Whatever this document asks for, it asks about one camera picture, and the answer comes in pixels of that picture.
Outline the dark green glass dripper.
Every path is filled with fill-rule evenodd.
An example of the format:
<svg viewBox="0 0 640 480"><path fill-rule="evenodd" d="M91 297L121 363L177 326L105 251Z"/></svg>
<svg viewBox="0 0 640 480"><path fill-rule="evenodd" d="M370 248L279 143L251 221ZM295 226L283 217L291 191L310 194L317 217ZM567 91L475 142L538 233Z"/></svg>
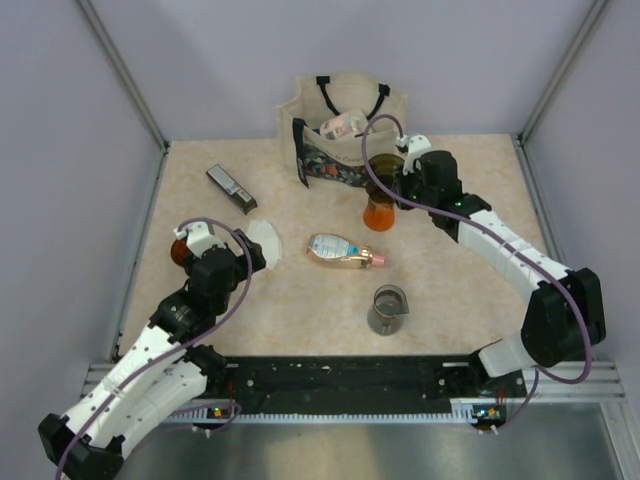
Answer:
<svg viewBox="0 0 640 480"><path fill-rule="evenodd" d="M379 154L369 159L375 176L389 190L395 190L396 176L403 173L404 159L394 154Z"/></svg>

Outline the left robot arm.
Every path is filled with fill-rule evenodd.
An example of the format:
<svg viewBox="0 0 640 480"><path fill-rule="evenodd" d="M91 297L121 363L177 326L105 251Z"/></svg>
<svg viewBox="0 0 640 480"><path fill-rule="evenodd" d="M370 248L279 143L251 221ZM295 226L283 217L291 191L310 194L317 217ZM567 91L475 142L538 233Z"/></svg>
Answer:
<svg viewBox="0 0 640 480"><path fill-rule="evenodd" d="M112 479L140 441L186 402L226 387L224 359L200 339L220 326L267 262L259 244L232 234L235 254L216 235L201 241L185 234L176 262L183 286L160 301L138 339L99 384L64 414L38 427L58 479Z"/></svg>

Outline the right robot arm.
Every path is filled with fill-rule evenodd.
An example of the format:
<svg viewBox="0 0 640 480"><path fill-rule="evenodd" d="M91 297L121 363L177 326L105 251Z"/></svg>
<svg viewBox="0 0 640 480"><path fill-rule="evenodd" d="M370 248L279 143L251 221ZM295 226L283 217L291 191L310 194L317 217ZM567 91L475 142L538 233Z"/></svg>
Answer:
<svg viewBox="0 0 640 480"><path fill-rule="evenodd" d="M466 193L453 155L445 150L407 156L395 173L403 210L428 211L434 225L486 260L527 304L521 329L476 351L469 388L487 396L504 376L530 366L550 368L591 358L606 337L600 280L588 268L572 270L513 232L481 197Z"/></svg>

